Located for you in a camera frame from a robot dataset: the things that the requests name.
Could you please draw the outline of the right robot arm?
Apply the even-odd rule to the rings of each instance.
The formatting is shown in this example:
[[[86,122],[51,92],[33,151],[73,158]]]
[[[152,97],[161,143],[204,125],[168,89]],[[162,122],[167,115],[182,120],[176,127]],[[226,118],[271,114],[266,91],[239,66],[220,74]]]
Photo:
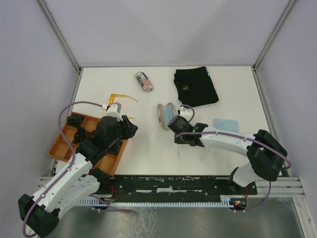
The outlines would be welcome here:
[[[234,152],[249,161],[231,173],[227,188],[238,194],[250,183],[260,179],[276,181],[282,170],[290,167],[287,151],[266,130],[255,134],[239,134],[210,127],[205,123],[192,126],[184,117],[175,116],[167,127],[174,132],[174,143],[192,147],[214,147]]]

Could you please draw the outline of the map print glasses case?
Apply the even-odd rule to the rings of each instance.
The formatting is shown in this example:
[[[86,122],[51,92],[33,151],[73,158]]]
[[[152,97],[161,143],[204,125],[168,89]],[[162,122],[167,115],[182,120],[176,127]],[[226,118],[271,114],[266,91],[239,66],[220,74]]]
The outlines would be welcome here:
[[[165,126],[164,124],[164,112],[163,112],[163,109],[164,109],[164,105],[163,104],[158,104],[157,106],[157,110],[158,110],[158,121],[159,121],[159,124],[161,126],[162,129],[164,130],[169,130],[169,127],[168,126]]]

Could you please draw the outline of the white frame sunglasses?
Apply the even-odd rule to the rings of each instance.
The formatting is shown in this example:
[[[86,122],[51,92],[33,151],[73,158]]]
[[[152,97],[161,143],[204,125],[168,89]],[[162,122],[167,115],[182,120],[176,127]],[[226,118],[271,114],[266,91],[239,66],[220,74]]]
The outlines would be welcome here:
[[[177,158],[180,161],[182,158],[191,158],[202,162],[209,153],[209,149],[202,147],[189,147],[184,144],[176,146]]]

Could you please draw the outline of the light blue cleaning cloth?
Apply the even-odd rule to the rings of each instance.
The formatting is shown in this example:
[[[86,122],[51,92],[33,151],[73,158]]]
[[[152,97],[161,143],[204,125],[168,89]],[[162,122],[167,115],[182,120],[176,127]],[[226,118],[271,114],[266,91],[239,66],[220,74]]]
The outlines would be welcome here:
[[[173,104],[166,105],[163,109],[165,126],[175,117],[175,109]]]

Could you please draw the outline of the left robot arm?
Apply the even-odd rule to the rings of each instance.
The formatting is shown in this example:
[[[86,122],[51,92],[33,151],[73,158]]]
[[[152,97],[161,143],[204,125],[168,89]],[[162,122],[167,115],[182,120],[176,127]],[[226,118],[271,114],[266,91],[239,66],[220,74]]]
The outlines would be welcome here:
[[[57,173],[44,187],[33,195],[24,194],[18,199],[22,233],[28,237],[45,238],[58,225],[65,213],[83,198],[95,193],[105,193],[109,180],[99,172],[90,172],[109,148],[120,140],[133,138],[138,127],[126,115],[120,119],[102,117],[96,129],[89,133],[75,151],[75,157]],[[79,185],[75,182],[85,173],[89,174]],[[29,235],[26,229],[34,231]]]

